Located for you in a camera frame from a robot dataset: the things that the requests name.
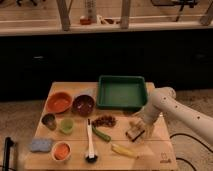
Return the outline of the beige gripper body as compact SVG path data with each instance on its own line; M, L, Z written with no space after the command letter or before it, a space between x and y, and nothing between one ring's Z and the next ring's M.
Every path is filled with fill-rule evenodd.
M153 124L146 124L143 120L130 121L130 126L135 127L138 130L144 130L148 134L151 134L154 130Z

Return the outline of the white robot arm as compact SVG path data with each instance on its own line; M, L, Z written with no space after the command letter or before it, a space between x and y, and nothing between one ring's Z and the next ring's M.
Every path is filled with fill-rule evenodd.
M140 117L146 126L151 126L161 112L171 114L213 146L213 117L189 108L175 98L176 92L171 87L154 88L148 93L146 105L135 116Z

